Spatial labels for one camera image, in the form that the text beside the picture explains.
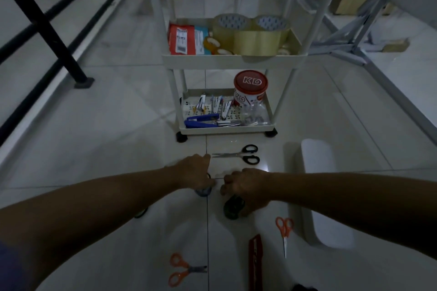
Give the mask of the person's left hand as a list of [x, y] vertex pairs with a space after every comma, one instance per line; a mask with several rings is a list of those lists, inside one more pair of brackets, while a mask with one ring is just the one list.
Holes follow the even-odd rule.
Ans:
[[196, 155], [188, 156], [169, 166], [169, 174], [176, 189], [195, 189]]

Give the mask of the grey tape roll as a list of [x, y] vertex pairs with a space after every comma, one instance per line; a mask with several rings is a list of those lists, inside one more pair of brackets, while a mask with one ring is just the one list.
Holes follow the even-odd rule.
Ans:
[[216, 180], [207, 172], [203, 178], [195, 186], [194, 192], [200, 197], [207, 197], [211, 194], [212, 189], [216, 185]]

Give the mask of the dark green tape roll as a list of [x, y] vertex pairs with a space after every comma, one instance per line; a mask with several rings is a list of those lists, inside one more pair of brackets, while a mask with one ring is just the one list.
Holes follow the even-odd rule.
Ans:
[[224, 204], [223, 212], [227, 219], [237, 220], [245, 207], [245, 201], [238, 195], [232, 195]]

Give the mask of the person's left forearm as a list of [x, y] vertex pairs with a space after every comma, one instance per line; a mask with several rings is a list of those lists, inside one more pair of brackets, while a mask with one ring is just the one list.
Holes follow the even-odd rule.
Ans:
[[0, 241], [19, 252], [29, 291], [70, 258], [177, 190], [169, 167], [93, 179], [0, 209]]

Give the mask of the person's right forearm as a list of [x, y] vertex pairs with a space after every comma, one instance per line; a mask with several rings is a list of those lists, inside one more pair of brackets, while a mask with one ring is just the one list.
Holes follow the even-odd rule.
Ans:
[[270, 200], [318, 212], [437, 260], [437, 182], [360, 173], [269, 173]]

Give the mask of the clear bag of rings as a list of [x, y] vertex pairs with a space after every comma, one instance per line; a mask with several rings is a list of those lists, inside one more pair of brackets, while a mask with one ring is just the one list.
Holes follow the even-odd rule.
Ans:
[[243, 105], [241, 108], [243, 126], [261, 126], [270, 124], [268, 112], [262, 102]]

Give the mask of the white plastic stool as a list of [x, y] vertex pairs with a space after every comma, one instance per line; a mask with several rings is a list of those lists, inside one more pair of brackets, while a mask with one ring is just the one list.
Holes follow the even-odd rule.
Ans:
[[[331, 146], [320, 139], [304, 139], [300, 144], [300, 166], [304, 173], [335, 173], [336, 161]], [[334, 250], [352, 250], [352, 228], [318, 212], [302, 208], [303, 234], [308, 244]]]

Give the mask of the red and white can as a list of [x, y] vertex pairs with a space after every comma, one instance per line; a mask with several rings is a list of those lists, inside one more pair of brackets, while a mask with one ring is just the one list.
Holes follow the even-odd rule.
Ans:
[[233, 83], [233, 105], [237, 110], [261, 104], [268, 88], [266, 75], [257, 70], [240, 71], [234, 77]]

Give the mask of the white rolling cart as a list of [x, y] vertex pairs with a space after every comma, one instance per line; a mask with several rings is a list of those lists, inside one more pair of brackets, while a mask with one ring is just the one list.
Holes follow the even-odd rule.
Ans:
[[[309, 55], [310, 46], [313, 43], [319, 31], [320, 25], [325, 16], [332, 0], [321, 0], [316, 14], [314, 15], [311, 26], [301, 44], [297, 55], [291, 56], [246, 56], [242, 54], [228, 56], [177, 56], [170, 53], [169, 43], [167, 40], [167, 26], [163, 16], [163, 10], [160, 0], [151, 0], [156, 29], [158, 31], [158, 41], [162, 52], [163, 65], [166, 68], [167, 77], [169, 80], [173, 101], [176, 108], [176, 116], [179, 124], [179, 132], [176, 134], [177, 141], [184, 143], [189, 135], [219, 135], [232, 133], [261, 133], [264, 132], [268, 138], [274, 138], [277, 135], [276, 120], [280, 115], [284, 97], [286, 96], [293, 78], [296, 77], [299, 67]], [[285, 87], [281, 93], [274, 112], [268, 107], [270, 113], [270, 124], [261, 126], [240, 126], [240, 127], [218, 127], [218, 128], [187, 128], [184, 124], [183, 110], [181, 102], [183, 98], [178, 95], [176, 78], [174, 70], [180, 70], [183, 94], [188, 93], [188, 88], [185, 81], [184, 71], [186, 69], [194, 70], [226, 70], [237, 69], [245, 70], [251, 68], [265, 69], [268, 71], [283, 70], [291, 68]]]

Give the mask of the blue packet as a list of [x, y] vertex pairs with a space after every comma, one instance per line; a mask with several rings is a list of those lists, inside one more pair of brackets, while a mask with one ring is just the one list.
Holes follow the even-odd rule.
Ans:
[[194, 27], [194, 46], [196, 55], [211, 55], [210, 50], [204, 46], [205, 38], [209, 37], [209, 30], [207, 27]]

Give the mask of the large clear packing tape roll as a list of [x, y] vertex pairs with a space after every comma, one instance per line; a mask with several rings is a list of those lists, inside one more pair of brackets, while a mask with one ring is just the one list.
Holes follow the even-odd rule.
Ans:
[[212, 21], [213, 38], [222, 49], [234, 52], [236, 34], [251, 28], [252, 19], [238, 13], [219, 14]]
[[256, 31], [254, 56], [272, 57], [285, 44], [290, 31], [290, 22], [278, 15], [259, 15], [253, 19]]

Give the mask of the blue shirt sleeve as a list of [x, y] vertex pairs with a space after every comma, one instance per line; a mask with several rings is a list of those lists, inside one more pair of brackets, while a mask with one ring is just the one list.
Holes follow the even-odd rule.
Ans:
[[0, 291], [29, 291], [28, 275], [19, 252], [0, 241]]

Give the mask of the black metal railing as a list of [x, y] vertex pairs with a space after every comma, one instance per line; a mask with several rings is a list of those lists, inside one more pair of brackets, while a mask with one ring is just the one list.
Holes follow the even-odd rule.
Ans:
[[49, 84], [52, 83], [62, 68], [66, 68], [67, 72], [74, 79], [75, 89], [89, 89], [92, 86], [95, 79], [85, 75], [77, 61], [74, 59], [73, 53], [85, 40], [88, 34], [90, 34], [91, 30], [115, 0], [106, 0], [68, 46], [63, 43], [51, 25], [51, 21], [61, 14], [75, 0], [60, 0], [45, 13], [42, 12], [35, 0], [14, 1], [26, 15], [30, 24], [0, 47], [0, 65], [37, 33], [41, 35], [52, 52], [56, 55], [57, 61], [48, 69], [46, 74], [7, 118], [2, 126], [0, 126], [0, 147], [5, 144], [13, 131], [17, 129], [26, 114], [35, 105], [37, 100], [41, 98], [43, 92], [48, 88]]

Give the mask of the black handled scissors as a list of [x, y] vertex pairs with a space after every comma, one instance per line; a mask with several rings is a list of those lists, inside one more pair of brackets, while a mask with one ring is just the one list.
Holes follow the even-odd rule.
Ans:
[[260, 158], [256, 155], [258, 152], [258, 147], [253, 144], [244, 146], [239, 152], [235, 153], [213, 153], [212, 158], [241, 158], [244, 163], [256, 166], [260, 162]]

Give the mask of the white metal frame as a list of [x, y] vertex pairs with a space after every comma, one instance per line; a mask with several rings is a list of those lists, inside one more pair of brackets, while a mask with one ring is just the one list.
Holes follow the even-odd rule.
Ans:
[[[283, 16], [288, 17], [293, 0], [285, 0]], [[374, 64], [363, 49], [364, 38], [370, 36], [371, 28], [381, 14], [389, 0], [365, 0], [358, 9], [357, 18], [341, 29], [332, 31], [332, 34], [323, 41], [316, 41], [320, 25], [330, 24], [326, 12], [332, 0], [306, 0], [310, 5], [317, 7], [316, 13], [306, 37], [303, 40], [300, 54], [325, 55], [363, 66], [379, 86], [397, 103], [420, 130], [437, 145], [437, 125], [434, 125], [413, 102], [396, 87], [396, 85]]]

